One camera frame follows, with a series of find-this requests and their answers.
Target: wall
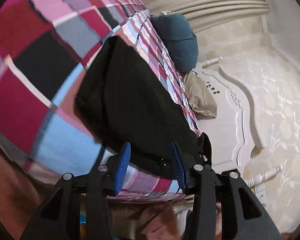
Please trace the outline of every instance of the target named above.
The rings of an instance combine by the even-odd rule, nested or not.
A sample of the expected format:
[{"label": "wall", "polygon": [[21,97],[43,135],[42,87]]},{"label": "wall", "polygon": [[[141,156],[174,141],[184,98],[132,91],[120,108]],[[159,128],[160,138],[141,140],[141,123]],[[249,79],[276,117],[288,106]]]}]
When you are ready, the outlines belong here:
[{"label": "wall", "polygon": [[200,59],[222,56],[223,69],[252,92],[267,147],[253,152],[243,177],[284,166],[265,183],[266,210],[281,232],[295,230],[300,223],[300,71],[271,45],[261,17],[214,26],[197,38]]},{"label": "wall", "polygon": [[266,0],[272,46],[282,52],[300,70],[300,6],[295,0]]}]

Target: metal screw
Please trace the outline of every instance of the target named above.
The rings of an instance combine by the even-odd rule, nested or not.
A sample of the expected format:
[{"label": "metal screw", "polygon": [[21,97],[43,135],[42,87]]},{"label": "metal screw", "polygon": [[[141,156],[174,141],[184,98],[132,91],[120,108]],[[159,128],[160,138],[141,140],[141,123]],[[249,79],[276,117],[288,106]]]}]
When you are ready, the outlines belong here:
[{"label": "metal screw", "polygon": [[230,172],[230,177],[233,179],[237,179],[237,178],[239,178],[239,175],[236,172]]},{"label": "metal screw", "polygon": [[68,180],[68,179],[71,179],[71,178],[72,178],[71,173],[66,173],[65,175],[63,175],[63,179],[65,179],[65,180]]},{"label": "metal screw", "polygon": [[101,171],[101,172],[106,171],[107,169],[108,169],[108,167],[106,165],[100,165],[98,167],[98,171]]},{"label": "metal screw", "polygon": [[193,168],[194,168],[196,171],[202,171],[202,170],[203,170],[203,166],[200,165],[200,164],[196,164],[195,166],[193,166]]}]

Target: white wooden spindle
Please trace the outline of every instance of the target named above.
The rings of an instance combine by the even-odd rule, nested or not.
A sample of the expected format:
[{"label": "white wooden spindle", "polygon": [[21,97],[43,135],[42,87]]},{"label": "white wooden spindle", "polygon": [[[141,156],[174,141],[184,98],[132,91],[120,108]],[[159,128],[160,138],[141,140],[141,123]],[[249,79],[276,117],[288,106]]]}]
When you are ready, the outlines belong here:
[{"label": "white wooden spindle", "polygon": [[254,176],[250,179],[245,179],[244,182],[248,185],[248,187],[252,188],[252,187],[260,185],[262,182],[265,182],[266,180],[272,178],[273,176],[275,176],[282,170],[283,170],[283,167],[282,167],[282,165],[280,165],[280,166],[275,167],[265,173],[258,174],[257,176]]},{"label": "white wooden spindle", "polygon": [[222,57],[216,57],[213,59],[208,59],[206,61],[200,62],[201,67],[205,68],[207,66],[210,66],[212,64],[218,63],[220,60],[223,60]]}]

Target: beige pillow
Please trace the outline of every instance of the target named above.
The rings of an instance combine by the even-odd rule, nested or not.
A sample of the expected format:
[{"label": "beige pillow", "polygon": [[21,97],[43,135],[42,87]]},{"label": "beige pillow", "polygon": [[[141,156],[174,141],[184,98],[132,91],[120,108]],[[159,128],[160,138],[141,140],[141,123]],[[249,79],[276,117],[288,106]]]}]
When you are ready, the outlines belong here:
[{"label": "beige pillow", "polygon": [[189,106],[198,114],[217,117],[217,103],[200,76],[192,71],[183,77]]}]

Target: pillow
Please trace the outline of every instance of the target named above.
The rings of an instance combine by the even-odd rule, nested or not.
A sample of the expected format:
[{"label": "pillow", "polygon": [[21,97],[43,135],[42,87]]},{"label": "pillow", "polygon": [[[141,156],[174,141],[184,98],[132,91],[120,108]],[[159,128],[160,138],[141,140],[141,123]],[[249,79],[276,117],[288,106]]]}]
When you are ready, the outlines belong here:
[{"label": "pillow", "polygon": [[183,77],[183,82],[192,110],[198,114],[216,118],[217,103],[202,78],[197,73],[190,71]]},{"label": "pillow", "polygon": [[181,14],[151,18],[152,25],[168,49],[176,70],[188,72],[195,68],[199,49],[197,37]]}]

